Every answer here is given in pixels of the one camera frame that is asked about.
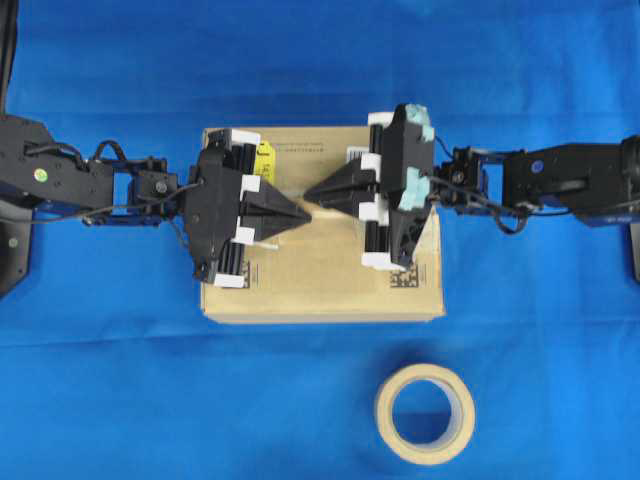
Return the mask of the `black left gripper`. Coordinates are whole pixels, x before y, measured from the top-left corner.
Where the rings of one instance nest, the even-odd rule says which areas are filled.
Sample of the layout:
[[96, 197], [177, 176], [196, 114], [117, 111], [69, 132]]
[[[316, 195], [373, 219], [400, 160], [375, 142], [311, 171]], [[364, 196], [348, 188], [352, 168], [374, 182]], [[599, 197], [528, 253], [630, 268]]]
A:
[[251, 131], [213, 131], [190, 168], [194, 187], [184, 195], [182, 219], [194, 277], [203, 283], [243, 288], [245, 245], [311, 222], [310, 214], [298, 215], [296, 203], [253, 174], [260, 141], [261, 136]]

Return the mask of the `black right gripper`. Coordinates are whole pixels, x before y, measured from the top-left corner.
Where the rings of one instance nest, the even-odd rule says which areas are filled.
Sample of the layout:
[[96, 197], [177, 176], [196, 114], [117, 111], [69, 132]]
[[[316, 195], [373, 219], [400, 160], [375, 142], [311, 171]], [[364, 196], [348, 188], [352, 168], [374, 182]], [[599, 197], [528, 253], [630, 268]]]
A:
[[304, 198], [365, 223], [363, 266], [405, 271], [432, 209], [434, 128], [427, 108], [413, 103], [370, 113], [368, 126], [369, 150], [310, 187]]

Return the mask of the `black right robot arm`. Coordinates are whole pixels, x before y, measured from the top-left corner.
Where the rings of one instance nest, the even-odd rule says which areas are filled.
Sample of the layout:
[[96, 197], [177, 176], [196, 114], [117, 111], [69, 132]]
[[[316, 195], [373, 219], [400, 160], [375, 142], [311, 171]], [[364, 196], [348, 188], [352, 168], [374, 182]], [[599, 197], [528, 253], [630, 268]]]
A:
[[535, 216], [572, 215], [590, 227], [639, 219], [636, 136], [535, 151], [455, 148], [435, 165], [441, 140], [426, 107], [407, 103], [374, 112], [368, 126], [368, 149], [304, 194], [307, 202], [364, 223], [366, 267], [410, 269], [435, 206], [490, 217], [507, 235]]

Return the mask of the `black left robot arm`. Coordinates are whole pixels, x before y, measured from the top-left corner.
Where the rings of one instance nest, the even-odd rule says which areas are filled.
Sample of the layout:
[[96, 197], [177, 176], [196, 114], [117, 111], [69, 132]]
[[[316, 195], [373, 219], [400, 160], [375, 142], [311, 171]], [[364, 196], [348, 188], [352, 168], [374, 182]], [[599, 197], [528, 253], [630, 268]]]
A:
[[199, 153], [186, 184], [162, 158], [130, 160], [112, 140], [85, 159], [40, 122], [1, 118], [1, 292], [27, 275], [37, 211], [47, 222], [153, 226], [181, 219], [194, 276], [223, 288], [244, 284], [246, 247], [306, 225], [310, 215], [254, 174], [259, 135], [224, 129]]

